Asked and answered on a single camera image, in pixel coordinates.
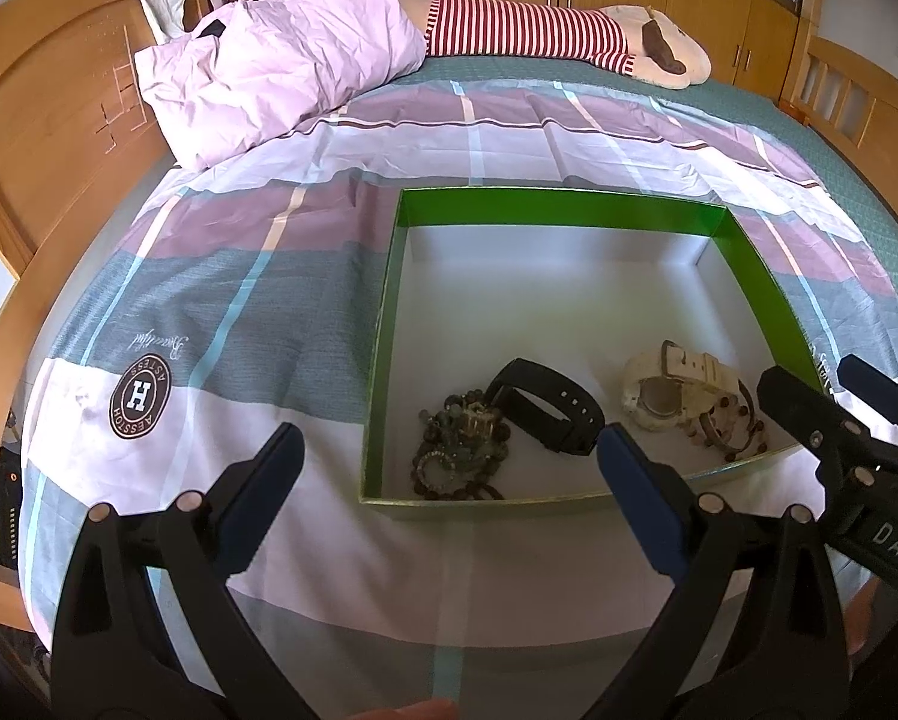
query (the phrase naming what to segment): blue gripper pad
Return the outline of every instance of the blue gripper pad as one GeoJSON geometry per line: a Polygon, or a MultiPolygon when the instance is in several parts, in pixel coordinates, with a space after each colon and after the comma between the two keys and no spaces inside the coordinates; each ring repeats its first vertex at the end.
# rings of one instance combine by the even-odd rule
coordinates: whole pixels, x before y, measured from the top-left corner
{"type": "Polygon", "coordinates": [[[618,422],[599,434],[596,458],[652,568],[678,584],[691,558],[692,491],[672,466],[652,463],[618,422]]]}

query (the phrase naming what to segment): striped plush toy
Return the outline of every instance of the striped plush toy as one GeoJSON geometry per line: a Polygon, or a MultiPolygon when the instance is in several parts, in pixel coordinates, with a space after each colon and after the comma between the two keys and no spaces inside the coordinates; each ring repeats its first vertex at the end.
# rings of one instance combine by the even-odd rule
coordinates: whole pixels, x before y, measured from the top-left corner
{"type": "Polygon", "coordinates": [[[702,47],[665,14],[638,5],[577,10],[503,0],[399,0],[430,56],[581,59],[670,89],[710,77],[702,47]]]}

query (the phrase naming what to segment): pink pillow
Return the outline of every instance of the pink pillow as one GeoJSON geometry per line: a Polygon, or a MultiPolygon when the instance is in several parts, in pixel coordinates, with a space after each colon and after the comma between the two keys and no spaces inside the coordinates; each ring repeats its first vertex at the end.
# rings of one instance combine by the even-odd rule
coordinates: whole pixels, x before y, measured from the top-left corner
{"type": "Polygon", "coordinates": [[[136,69],[179,164],[204,170],[418,70],[425,55],[398,0],[240,0],[141,50],[136,69]],[[220,36],[196,37],[214,20],[220,36]]]}

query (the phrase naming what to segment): brown plush ear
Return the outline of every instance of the brown plush ear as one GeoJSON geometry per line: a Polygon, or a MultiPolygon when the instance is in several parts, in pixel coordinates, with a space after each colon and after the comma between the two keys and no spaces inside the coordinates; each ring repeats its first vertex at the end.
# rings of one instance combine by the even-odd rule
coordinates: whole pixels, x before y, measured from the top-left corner
{"type": "Polygon", "coordinates": [[[642,25],[642,47],[647,57],[667,73],[681,76],[686,72],[686,65],[673,56],[673,50],[662,36],[662,30],[655,19],[642,25]]]}

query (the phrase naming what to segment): black watch strap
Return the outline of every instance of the black watch strap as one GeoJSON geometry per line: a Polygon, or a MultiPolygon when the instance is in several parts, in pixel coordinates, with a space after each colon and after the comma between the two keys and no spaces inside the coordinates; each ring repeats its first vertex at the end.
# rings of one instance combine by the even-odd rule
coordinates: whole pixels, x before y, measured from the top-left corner
{"type": "Polygon", "coordinates": [[[486,403],[499,408],[505,418],[553,452],[588,455],[606,427],[603,410],[585,389],[551,367],[522,358],[499,371],[486,390],[486,403]],[[520,389],[551,404],[568,419],[544,412],[520,389]]]}

